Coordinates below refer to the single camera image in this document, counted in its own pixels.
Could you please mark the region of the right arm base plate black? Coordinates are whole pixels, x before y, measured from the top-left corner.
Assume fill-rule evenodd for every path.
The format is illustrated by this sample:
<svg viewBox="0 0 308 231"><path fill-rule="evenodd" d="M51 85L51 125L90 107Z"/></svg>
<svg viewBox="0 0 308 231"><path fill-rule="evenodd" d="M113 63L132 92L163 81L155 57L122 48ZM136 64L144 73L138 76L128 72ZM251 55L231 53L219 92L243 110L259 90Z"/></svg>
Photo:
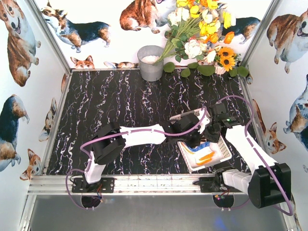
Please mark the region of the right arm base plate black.
<svg viewBox="0 0 308 231"><path fill-rule="evenodd" d="M223 193L226 191L233 192L233 193L240 193L239 190L231 187L226 186L220 183L219 180L215 179L215 177L200 177L198 181L198 185L200 186L200 191L202 193Z"/></svg>

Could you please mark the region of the blue dotted glove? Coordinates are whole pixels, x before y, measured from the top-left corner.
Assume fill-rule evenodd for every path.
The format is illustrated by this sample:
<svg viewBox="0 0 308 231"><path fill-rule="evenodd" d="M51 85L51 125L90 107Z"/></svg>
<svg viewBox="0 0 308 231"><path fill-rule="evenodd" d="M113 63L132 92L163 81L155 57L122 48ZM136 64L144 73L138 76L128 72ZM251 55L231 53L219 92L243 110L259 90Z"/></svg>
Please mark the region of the blue dotted glove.
<svg viewBox="0 0 308 231"><path fill-rule="evenodd" d="M213 160L215 151L210 148L210 142L202 142L199 146L191 148L183 144L192 167L203 166Z"/></svg>

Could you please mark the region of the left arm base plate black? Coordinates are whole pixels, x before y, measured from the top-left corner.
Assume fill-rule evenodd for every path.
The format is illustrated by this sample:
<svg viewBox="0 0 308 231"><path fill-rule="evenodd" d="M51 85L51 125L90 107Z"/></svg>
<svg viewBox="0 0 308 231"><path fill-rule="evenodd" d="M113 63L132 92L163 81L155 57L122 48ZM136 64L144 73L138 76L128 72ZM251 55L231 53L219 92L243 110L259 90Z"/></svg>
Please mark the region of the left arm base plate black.
<svg viewBox="0 0 308 231"><path fill-rule="evenodd" d="M113 193L115 186L114 178L101 178L98 182L88 183L84 178L73 180L73 193Z"/></svg>

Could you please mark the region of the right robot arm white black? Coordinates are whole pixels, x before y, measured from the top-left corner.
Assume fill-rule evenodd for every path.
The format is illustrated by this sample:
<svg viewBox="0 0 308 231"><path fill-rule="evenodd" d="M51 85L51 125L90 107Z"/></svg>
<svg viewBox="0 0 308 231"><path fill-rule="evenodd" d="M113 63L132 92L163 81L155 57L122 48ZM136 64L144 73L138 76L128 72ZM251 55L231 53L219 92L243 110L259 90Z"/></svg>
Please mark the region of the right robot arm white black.
<svg viewBox="0 0 308 231"><path fill-rule="evenodd" d="M248 195L252 204L263 208L286 202L292 209L291 170L286 163L279 164L251 137L238 117L230 116L223 103L209 107L210 123L204 135L208 141L217 142L222 136L233 145L250 169L250 173L235 168L220 169L215 173L215 183L235 188Z"/></svg>

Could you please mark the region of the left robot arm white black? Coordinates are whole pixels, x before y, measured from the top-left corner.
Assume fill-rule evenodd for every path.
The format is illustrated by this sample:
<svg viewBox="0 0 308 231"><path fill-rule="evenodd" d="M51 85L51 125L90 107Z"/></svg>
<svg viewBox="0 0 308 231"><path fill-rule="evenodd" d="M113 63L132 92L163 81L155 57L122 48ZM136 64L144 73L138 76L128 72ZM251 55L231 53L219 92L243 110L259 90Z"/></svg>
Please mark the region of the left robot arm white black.
<svg viewBox="0 0 308 231"><path fill-rule="evenodd" d="M201 136L209 124L206 112L186 114L179 120L155 124L149 127L128 128L112 122L97 132L80 149L89 155L84 176L88 184L101 180L105 166L113 162L122 150L145 144L173 144L179 141L190 147L199 146Z"/></svg>

